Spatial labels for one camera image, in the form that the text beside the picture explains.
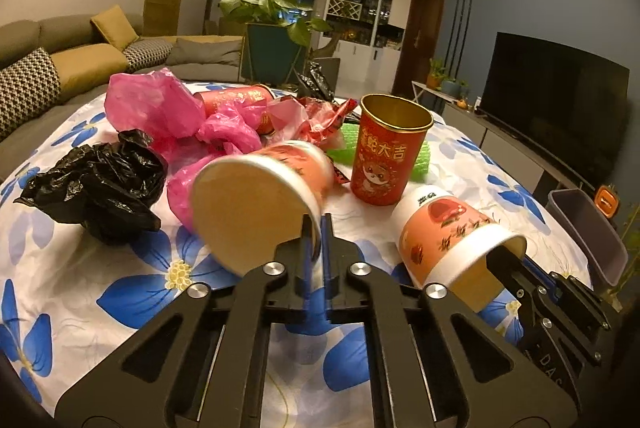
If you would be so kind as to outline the small potted plant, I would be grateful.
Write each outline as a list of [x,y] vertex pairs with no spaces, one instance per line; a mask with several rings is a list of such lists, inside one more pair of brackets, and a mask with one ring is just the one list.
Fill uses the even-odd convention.
[[430,59],[430,70],[426,78],[426,86],[431,90],[438,90],[442,85],[442,80],[446,76],[446,66],[442,58],[432,57]]

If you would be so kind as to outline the black plastic bag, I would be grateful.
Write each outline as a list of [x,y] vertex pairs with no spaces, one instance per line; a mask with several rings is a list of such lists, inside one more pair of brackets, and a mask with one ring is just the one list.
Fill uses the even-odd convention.
[[79,224],[105,245],[155,233],[162,221],[152,206],[162,195],[167,163],[151,143],[151,136],[132,129],[114,143],[74,147],[32,177],[15,201],[55,222]]

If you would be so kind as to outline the orange square device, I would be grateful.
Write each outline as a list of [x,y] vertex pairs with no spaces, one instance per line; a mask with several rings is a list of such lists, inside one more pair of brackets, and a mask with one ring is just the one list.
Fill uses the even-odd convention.
[[605,218],[611,220],[620,209],[620,197],[611,185],[602,185],[598,188],[593,198],[594,205],[602,212]]

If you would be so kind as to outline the display shelf cabinet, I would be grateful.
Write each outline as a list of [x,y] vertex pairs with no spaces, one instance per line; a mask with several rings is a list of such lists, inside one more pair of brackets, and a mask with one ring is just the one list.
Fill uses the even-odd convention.
[[329,0],[326,20],[342,41],[383,47],[393,30],[390,10],[393,0]]

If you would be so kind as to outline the yellow seat cushion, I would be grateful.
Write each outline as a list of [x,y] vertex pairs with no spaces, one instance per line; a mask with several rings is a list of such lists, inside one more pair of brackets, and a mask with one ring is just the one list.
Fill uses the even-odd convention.
[[90,44],[51,55],[60,79],[60,102],[87,93],[127,69],[127,59],[107,43]]

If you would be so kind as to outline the dark brown door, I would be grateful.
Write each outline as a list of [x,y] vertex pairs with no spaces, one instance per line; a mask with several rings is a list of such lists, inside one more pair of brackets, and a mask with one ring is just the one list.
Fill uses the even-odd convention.
[[430,73],[445,0],[411,0],[404,42],[392,94],[411,98],[412,81],[424,83]]

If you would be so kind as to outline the white red paper cup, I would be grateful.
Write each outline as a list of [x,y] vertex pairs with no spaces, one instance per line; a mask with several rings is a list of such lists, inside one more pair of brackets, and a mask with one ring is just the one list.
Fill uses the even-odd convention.
[[390,221],[414,286],[442,284],[475,312],[503,289],[487,269],[486,255],[497,247],[518,259],[526,255],[523,235],[434,185],[422,185],[402,197]]
[[274,259],[277,247],[311,221],[311,258],[334,183],[328,156],[303,141],[285,141],[209,162],[190,192],[194,231],[218,263],[239,276]]

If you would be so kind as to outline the green potted plant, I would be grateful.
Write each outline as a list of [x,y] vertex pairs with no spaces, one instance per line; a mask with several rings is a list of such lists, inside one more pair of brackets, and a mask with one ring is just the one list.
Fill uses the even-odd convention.
[[222,18],[244,26],[240,76],[279,88],[306,70],[314,33],[332,30],[299,0],[220,0]]

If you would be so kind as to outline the red crumpled snack wrapper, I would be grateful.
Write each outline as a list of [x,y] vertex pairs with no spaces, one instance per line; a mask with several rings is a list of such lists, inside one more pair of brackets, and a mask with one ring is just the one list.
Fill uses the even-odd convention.
[[356,106],[356,100],[351,98],[345,102],[327,102],[292,95],[273,99],[266,107],[266,117],[273,131],[262,138],[262,145],[301,141],[316,146],[331,163],[335,183],[344,185],[348,177],[335,166],[330,151],[337,151],[344,146],[341,128]]

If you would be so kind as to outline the small white side table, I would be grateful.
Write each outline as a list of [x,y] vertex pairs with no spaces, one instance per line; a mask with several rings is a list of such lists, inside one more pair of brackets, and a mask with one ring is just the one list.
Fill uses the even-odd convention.
[[442,99],[445,102],[457,102],[457,99],[454,96],[451,96],[439,90],[434,90],[434,88],[427,88],[424,83],[412,81],[411,86],[413,91],[413,102],[420,102],[421,97],[424,93],[431,94],[431,96]]

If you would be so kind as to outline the houndstooth patterned cushion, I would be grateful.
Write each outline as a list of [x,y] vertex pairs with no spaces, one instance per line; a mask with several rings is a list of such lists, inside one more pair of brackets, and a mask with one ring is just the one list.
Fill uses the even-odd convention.
[[38,47],[1,70],[1,140],[53,107],[61,81],[49,53]]

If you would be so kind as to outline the green foam sleeve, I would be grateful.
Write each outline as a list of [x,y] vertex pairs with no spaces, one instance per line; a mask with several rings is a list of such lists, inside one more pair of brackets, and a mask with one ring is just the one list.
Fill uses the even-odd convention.
[[[340,133],[341,136],[338,138],[335,146],[330,146],[326,154],[339,165],[351,166],[354,163],[358,144],[359,125],[346,123],[346,125],[342,125]],[[431,149],[430,146],[424,142],[411,170],[411,182],[422,183],[426,180],[430,160]]]

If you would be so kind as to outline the grey sectional sofa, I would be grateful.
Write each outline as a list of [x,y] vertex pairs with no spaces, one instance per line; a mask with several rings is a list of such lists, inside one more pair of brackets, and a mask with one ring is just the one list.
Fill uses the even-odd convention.
[[18,20],[1,28],[1,176],[7,179],[116,73],[168,68],[182,81],[239,81],[240,36],[147,36],[138,15]]

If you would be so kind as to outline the red gold paper cup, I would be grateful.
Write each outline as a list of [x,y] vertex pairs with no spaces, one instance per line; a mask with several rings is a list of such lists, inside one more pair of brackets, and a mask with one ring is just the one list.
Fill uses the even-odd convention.
[[433,116],[416,102],[390,94],[367,94],[360,109],[350,189],[369,205],[394,205],[434,125]]

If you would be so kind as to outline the pink plastic bag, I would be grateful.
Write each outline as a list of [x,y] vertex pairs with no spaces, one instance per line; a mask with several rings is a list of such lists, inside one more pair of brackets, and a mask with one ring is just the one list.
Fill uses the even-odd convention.
[[262,145],[265,135],[250,124],[252,108],[224,105],[207,117],[203,103],[168,69],[114,74],[104,109],[116,131],[138,129],[152,137],[152,151],[164,158],[170,172],[168,206],[192,233],[190,192],[198,172],[220,157],[271,146]]

